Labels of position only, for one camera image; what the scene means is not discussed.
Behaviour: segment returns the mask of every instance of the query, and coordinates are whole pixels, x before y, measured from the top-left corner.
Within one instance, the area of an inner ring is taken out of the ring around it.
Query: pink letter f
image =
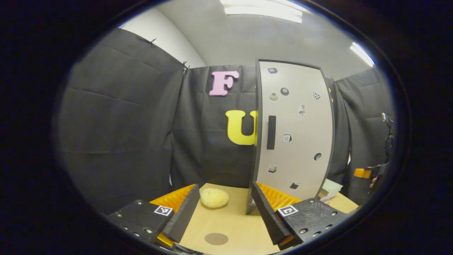
[[[222,72],[212,72],[214,75],[214,82],[212,84],[212,90],[209,91],[210,96],[225,96],[228,94],[228,91],[225,90],[225,85],[228,88],[233,87],[233,78],[226,76],[233,76],[234,78],[239,78],[238,71],[222,71]]]

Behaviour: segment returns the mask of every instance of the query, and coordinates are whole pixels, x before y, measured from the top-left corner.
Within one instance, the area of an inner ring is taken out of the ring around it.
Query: sticker
[[[300,185],[300,182],[293,182],[293,184],[291,184],[291,186],[289,186],[290,189],[297,189]]]
[[[287,96],[287,95],[289,95],[289,90],[287,88],[282,88],[280,90],[280,93],[282,93],[282,95],[284,95],[284,96]]]
[[[165,215],[168,216],[170,215],[171,211],[173,208],[170,207],[165,207],[165,206],[159,206],[157,209],[154,211],[154,213],[160,214],[160,215]]]
[[[277,172],[277,166],[276,166],[276,165],[269,164],[269,167],[267,168],[267,171],[268,171],[269,173],[275,173],[275,172]]]
[[[277,209],[277,211],[279,211],[283,217],[286,217],[288,215],[298,212],[298,210],[296,208],[294,208],[294,206],[285,206],[285,207]]]
[[[292,141],[292,140],[293,140],[293,138],[291,137],[291,134],[288,134],[288,133],[287,133],[287,134],[284,134],[284,135],[283,135],[283,140],[282,140],[282,142],[290,142],[290,141]]]
[[[272,92],[269,94],[269,99],[272,101],[277,101],[279,99],[279,96],[277,95],[277,93]]]
[[[313,97],[314,97],[314,99],[316,99],[316,100],[321,99],[321,95],[318,94],[318,93],[316,93],[316,92],[313,92]]]
[[[305,113],[305,104],[301,104],[301,105],[300,105],[300,108],[297,110],[297,114],[298,114],[299,116],[302,116],[302,117],[303,117],[303,116],[304,116],[304,113]]]
[[[278,71],[277,71],[277,68],[268,68],[267,69],[269,71],[269,73],[271,74],[276,74]]]
[[[320,159],[323,155],[321,153],[316,153],[316,155],[314,155],[314,160],[317,161],[318,159]]]

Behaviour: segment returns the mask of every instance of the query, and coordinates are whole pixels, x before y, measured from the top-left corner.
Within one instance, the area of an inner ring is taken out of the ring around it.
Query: ceiling light
[[[375,64],[374,61],[370,58],[370,56],[362,49],[362,47],[360,47],[360,45],[356,44],[356,43],[352,43],[351,47],[349,47],[350,49],[352,49],[352,51],[354,53],[356,53],[363,61],[365,61],[365,63],[367,63],[369,66],[373,67],[373,65]]]
[[[302,11],[269,0],[221,0],[227,15],[261,15],[302,23]]]

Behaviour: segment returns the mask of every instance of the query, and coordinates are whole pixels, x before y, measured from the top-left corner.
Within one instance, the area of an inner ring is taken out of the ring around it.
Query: white wall
[[[179,29],[158,9],[147,10],[126,22],[122,27],[129,32],[151,41],[181,63],[187,61],[190,68],[206,66]]]

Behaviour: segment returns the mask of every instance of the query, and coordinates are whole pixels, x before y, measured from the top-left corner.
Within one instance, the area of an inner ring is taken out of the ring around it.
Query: ceiling
[[[208,66],[278,59],[320,66],[334,79],[370,68],[349,49],[350,37],[312,12],[304,12],[298,24],[255,15],[227,16],[219,0],[172,0],[157,8]]]

